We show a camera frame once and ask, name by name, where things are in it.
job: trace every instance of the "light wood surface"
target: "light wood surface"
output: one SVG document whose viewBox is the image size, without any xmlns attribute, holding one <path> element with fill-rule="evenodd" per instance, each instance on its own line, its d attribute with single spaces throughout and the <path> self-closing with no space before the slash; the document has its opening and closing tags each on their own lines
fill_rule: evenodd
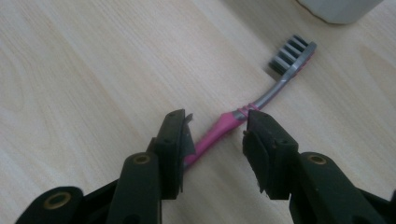
<svg viewBox="0 0 396 224">
<path fill-rule="evenodd" d="M 331 157 L 359 188 L 396 189 L 396 1 L 330 25 L 293 0 L 0 0 L 0 223 L 58 186 L 92 192 L 144 151 L 164 116 L 194 114 L 197 141 L 220 113 L 275 81 L 293 34 L 318 50 L 264 111 Z M 235 130 L 185 174 L 163 223 L 291 223 L 260 195 Z"/>
</svg>

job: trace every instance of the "toothbrush bristles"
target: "toothbrush bristles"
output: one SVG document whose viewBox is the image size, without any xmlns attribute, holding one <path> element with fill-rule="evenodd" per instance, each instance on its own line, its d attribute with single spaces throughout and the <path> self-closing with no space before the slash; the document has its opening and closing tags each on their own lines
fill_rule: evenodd
<svg viewBox="0 0 396 224">
<path fill-rule="evenodd" d="M 280 75 L 284 75 L 307 47 L 308 44 L 302 38 L 294 35 L 270 62 L 270 67 Z"/>
</svg>

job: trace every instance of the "white container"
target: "white container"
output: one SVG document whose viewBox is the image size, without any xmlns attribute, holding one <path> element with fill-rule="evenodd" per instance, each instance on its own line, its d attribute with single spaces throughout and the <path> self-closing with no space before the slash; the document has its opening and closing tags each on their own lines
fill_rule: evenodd
<svg viewBox="0 0 396 224">
<path fill-rule="evenodd" d="M 360 19 L 383 0 L 298 0 L 312 14 L 329 23 L 348 24 Z"/>
</svg>

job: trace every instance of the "toothbrush head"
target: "toothbrush head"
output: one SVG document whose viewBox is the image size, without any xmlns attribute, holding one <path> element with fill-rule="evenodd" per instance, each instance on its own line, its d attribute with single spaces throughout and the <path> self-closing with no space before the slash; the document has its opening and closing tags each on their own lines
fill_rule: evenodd
<svg viewBox="0 0 396 224">
<path fill-rule="evenodd" d="M 314 54 L 317 44 L 306 43 L 294 35 L 270 62 L 270 67 L 282 76 L 295 77 Z"/>
</svg>

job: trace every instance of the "toothbrush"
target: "toothbrush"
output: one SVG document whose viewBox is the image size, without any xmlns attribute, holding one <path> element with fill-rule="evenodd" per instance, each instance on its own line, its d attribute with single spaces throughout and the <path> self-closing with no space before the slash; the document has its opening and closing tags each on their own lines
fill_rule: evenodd
<svg viewBox="0 0 396 224">
<path fill-rule="evenodd" d="M 316 43 L 311 42 L 307 44 L 297 35 L 290 38 L 270 62 L 270 67 L 282 76 L 281 79 L 253 103 L 238 108 L 235 111 L 221 114 L 213 127 L 195 145 L 195 154 L 185 158 L 185 169 L 193 165 L 224 134 L 244 123 L 248 119 L 249 110 L 261 110 L 265 107 L 304 67 L 314 54 L 316 47 Z"/>
</svg>

